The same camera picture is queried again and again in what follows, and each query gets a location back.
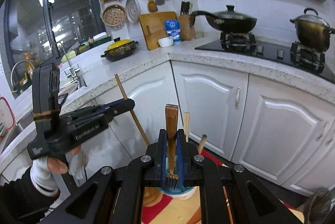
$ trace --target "window frame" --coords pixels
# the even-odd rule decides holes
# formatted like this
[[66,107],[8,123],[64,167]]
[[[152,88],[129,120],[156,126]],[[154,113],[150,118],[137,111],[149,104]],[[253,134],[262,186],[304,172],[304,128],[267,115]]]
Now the window frame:
[[[49,39],[49,43],[51,44],[51,50],[52,50],[53,56],[49,58],[48,60],[44,61],[43,63],[41,63],[40,66],[51,64],[51,63],[58,64],[61,62],[61,58],[64,55],[62,50],[58,51],[57,45],[55,44],[56,39],[52,31],[52,22],[51,22],[49,3],[46,1],[47,0],[43,0],[44,24],[46,27],[46,33]],[[99,0],[89,0],[89,2],[90,4],[92,4],[92,11],[93,11],[93,16],[94,16],[93,19],[98,28],[98,32],[101,33],[101,32],[106,31],[106,27],[100,18]],[[15,63],[14,63],[14,59],[13,59],[12,52],[10,49],[10,41],[9,41],[9,7],[10,7],[10,0],[6,0],[5,1],[5,11],[4,11],[4,21],[3,21],[4,41],[5,41],[6,56],[7,56],[8,64],[9,64],[10,69],[12,70]],[[14,79],[14,82],[18,81],[19,77],[18,77],[17,72],[13,73],[13,79]]]

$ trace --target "floor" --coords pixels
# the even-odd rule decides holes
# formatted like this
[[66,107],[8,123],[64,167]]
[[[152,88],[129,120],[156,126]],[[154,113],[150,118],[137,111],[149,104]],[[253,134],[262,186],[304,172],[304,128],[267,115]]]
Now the floor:
[[[198,145],[197,142],[195,142],[192,139],[189,139],[190,143],[193,143],[195,145]],[[221,161],[222,163],[224,163],[225,165],[229,166],[229,167],[233,167],[234,163],[222,158],[221,156],[215,154],[214,152],[204,148],[204,150],[206,152],[208,152],[210,155],[216,157],[219,161]],[[299,207],[301,204],[303,204],[306,200],[307,197],[302,196],[300,194],[297,194],[295,192],[292,192],[291,190],[285,189],[279,185],[274,184],[273,182],[269,182],[268,180],[259,177],[257,175],[255,175],[255,177],[257,177],[260,182],[262,182],[262,184],[270,190],[270,192],[278,199],[280,199],[282,202],[287,203],[288,205],[292,206],[293,208],[297,208]]]

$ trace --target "blue and white package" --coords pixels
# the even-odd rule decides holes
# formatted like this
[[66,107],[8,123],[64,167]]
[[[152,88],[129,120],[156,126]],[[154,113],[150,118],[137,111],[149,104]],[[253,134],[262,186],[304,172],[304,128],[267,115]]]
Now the blue and white package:
[[166,20],[165,29],[168,36],[173,37],[173,42],[180,42],[180,23],[177,20]]

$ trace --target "black glass cooktop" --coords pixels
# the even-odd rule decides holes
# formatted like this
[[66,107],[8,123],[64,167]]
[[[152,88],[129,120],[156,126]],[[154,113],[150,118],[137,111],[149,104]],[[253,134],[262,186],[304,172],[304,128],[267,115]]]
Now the black glass cooktop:
[[203,46],[198,46],[197,50],[212,50],[212,51],[222,51],[243,54],[246,56],[257,57],[265,60],[270,60],[278,62],[281,64],[286,64],[295,68],[299,68],[316,76],[319,76],[331,83],[335,84],[335,76],[330,68],[325,64],[322,70],[311,69],[311,66],[306,66],[305,64],[297,63],[295,59],[292,58],[291,48],[289,46],[281,46],[267,42],[256,41],[255,45],[251,45],[247,49],[236,49],[234,47],[229,47],[222,44],[220,40],[210,42]]

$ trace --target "person's arm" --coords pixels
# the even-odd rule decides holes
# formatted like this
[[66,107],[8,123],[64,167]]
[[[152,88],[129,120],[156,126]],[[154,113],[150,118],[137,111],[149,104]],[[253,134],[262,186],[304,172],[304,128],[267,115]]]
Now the person's arm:
[[60,191],[50,196],[40,193],[31,182],[31,167],[26,170],[21,179],[0,187],[0,197],[11,216],[25,224],[35,224],[44,218],[45,213],[59,197]]

